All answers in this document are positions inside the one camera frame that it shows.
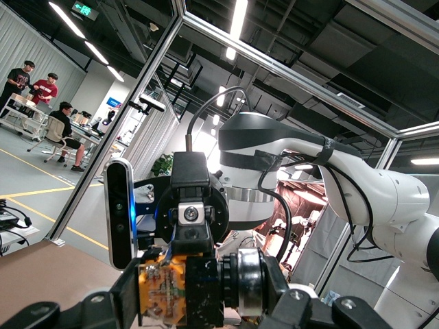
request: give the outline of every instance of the green plant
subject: green plant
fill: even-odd
[[[158,177],[160,174],[169,175],[172,170],[173,161],[173,154],[162,154],[152,165],[151,172],[154,173],[154,177]]]

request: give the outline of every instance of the metal frame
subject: metal frame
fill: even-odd
[[[360,8],[361,10],[372,15],[376,19],[388,24],[400,31],[401,33],[409,36],[416,42],[419,42],[423,46],[439,53],[439,29],[433,26],[431,22],[428,21],[423,15],[420,15],[413,8],[407,8],[404,3],[399,0],[347,0],[350,4]],[[283,66],[281,63],[272,59],[271,57],[253,49],[247,44],[241,41],[234,41],[230,39],[230,35],[226,32],[208,24],[207,22],[199,19],[198,17],[192,15],[186,11],[185,0],[172,0],[174,8],[174,18],[168,25],[162,38],[159,40],[157,46],[154,48],[151,56],[149,57],[140,78],[138,79],[137,86],[132,91],[130,99],[134,99],[141,89],[149,82],[151,76],[155,73],[158,65],[165,56],[166,51],[172,40],[178,33],[178,30],[184,24],[187,27],[195,29],[196,31],[212,38],[220,44],[227,47],[234,48],[237,53],[264,69],[282,77],[283,79],[297,85],[299,88],[307,91],[310,95],[321,99],[328,104],[331,104],[343,113],[353,117],[357,121],[363,123],[364,125],[372,128],[373,130],[379,132],[380,134],[388,137],[389,143],[383,152],[379,164],[377,167],[382,169],[387,169],[390,166],[395,154],[397,153],[399,147],[403,141],[409,141],[414,139],[425,138],[429,136],[439,135],[439,121],[435,123],[429,123],[427,125],[420,125],[418,127],[409,128],[406,130],[397,130],[396,128],[388,125],[387,123],[379,120],[378,118],[364,112],[356,107],[353,107],[343,99],[336,97],[329,90],[321,87],[315,82],[307,79],[306,77],[298,74],[292,69]],[[99,164],[102,162],[104,156],[108,153],[111,141],[116,137],[117,132],[124,119],[128,115],[127,105],[123,107],[123,110],[118,114],[114,123],[111,125],[105,138],[99,145],[95,155],[90,161],[86,172],[82,176],[81,180],[78,182],[75,190],[70,196],[66,206],[63,208],[58,220],[53,226],[52,230],[47,235],[47,239],[55,241],[62,234],[62,231],[66,228],[73,211],[78,206],[81,198],[83,197],[86,188],[91,183],[93,178],[93,173],[98,168]],[[340,262],[340,256],[342,255],[345,246],[347,245],[347,239],[349,239],[348,231],[344,229],[344,233],[340,236],[339,243],[337,247],[333,250],[330,258],[327,261],[327,265],[324,271],[319,277],[319,282],[328,282],[331,275],[337,269]]]

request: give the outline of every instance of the chair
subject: chair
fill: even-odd
[[[66,140],[70,137],[62,137],[62,132],[64,131],[64,123],[58,120],[55,117],[49,116],[47,125],[45,127],[45,133],[43,139],[40,142],[36,143],[32,148],[28,149],[28,152],[31,152],[35,147],[40,145],[43,141],[47,141],[54,146],[54,151],[44,162],[51,160],[59,151],[67,151],[67,159],[64,164],[64,167],[67,167],[70,159],[70,151],[71,147],[68,147],[66,144]]]

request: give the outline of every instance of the yellow floor line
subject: yellow floor line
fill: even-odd
[[[32,211],[33,213],[35,213],[35,214],[37,214],[37,215],[39,215],[39,216],[41,216],[43,218],[46,218],[46,219],[50,220],[51,222],[55,223],[55,219],[52,219],[49,216],[46,216],[46,215],[42,214],[41,212],[39,212],[39,211],[37,211],[35,209],[32,209],[32,208],[26,206],[25,204],[22,204],[21,202],[18,202],[18,201],[14,200],[14,199],[11,199],[11,198],[7,198],[7,200],[9,200],[11,202],[14,202],[15,204],[18,204],[19,206],[21,206],[21,207],[23,207],[25,209],[28,209],[28,210]],[[72,233],[74,233],[76,235],[79,235],[80,237],[90,241],[91,243],[94,243],[94,244],[104,248],[105,250],[108,250],[108,247],[106,245],[103,245],[102,243],[97,242],[96,240],[93,240],[91,237],[89,237],[89,236],[87,236],[85,234],[82,234],[81,232],[78,232],[77,230],[74,230],[73,228],[70,228],[69,226],[67,226],[67,229],[70,232],[72,232]]]
[[[102,186],[103,184],[97,183],[97,184],[91,184],[90,187],[96,187],[96,186]],[[25,197],[28,195],[37,195],[37,194],[43,194],[43,193],[52,193],[52,192],[60,192],[60,191],[70,191],[73,190],[74,187],[61,187],[61,188],[53,188],[51,190],[39,190],[39,191],[31,191],[31,192],[21,192],[21,193],[15,193],[15,194],[5,194],[0,195],[0,199],[7,199],[9,197]]]
[[[62,180],[62,179],[60,179],[60,178],[58,178],[58,177],[56,177],[56,176],[54,176],[54,175],[52,175],[52,174],[50,174],[50,173],[48,173],[48,172],[46,172],[46,171],[44,171],[44,170],[42,170],[42,169],[40,169],[40,168],[34,166],[33,164],[30,164],[30,163],[28,163],[28,162],[26,162],[26,161],[24,161],[24,160],[21,160],[19,157],[17,157],[17,156],[15,156],[14,154],[11,154],[11,153],[5,151],[4,149],[0,149],[0,151],[2,151],[3,153],[6,153],[7,155],[9,155],[9,156],[11,156],[11,157],[13,157],[13,158],[15,158],[15,159],[21,161],[21,162],[24,162],[25,164],[27,164],[27,165],[29,165],[29,166],[31,166],[31,167],[33,167],[33,168],[39,170],[39,171],[42,171],[42,172],[45,173],[46,175],[49,175],[49,176],[55,178],[56,180],[59,180],[60,182],[63,182],[64,184],[67,184],[67,185],[73,187],[73,185],[71,185],[71,184],[65,182],[64,180]]]

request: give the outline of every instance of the floor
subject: floor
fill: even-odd
[[[0,199],[22,210],[40,230],[29,238],[30,243],[49,232],[82,175],[56,162],[57,157],[44,163],[48,155],[43,151],[51,150],[48,143],[27,152],[34,144],[13,129],[0,127]],[[98,178],[93,179],[61,239],[109,264],[104,185]],[[22,247],[14,244],[9,252]]]

